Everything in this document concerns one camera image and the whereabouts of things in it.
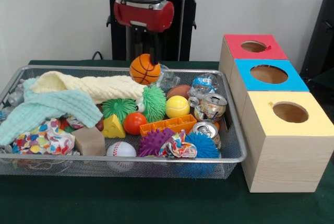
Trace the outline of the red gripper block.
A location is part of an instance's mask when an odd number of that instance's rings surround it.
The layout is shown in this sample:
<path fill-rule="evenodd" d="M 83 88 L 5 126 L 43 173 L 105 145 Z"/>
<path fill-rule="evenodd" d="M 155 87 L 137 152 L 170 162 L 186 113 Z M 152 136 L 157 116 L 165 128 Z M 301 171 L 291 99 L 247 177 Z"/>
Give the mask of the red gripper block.
<path fill-rule="evenodd" d="M 123 26 L 140 26 L 151 31 L 151 63 L 158 64 L 160 60 L 159 35 L 168 29 L 174 17 L 174 5 L 163 0 L 156 4 L 143 4 L 116 0 L 114 16 Z M 142 28 L 135 27 L 135 54 L 142 54 Z"/>

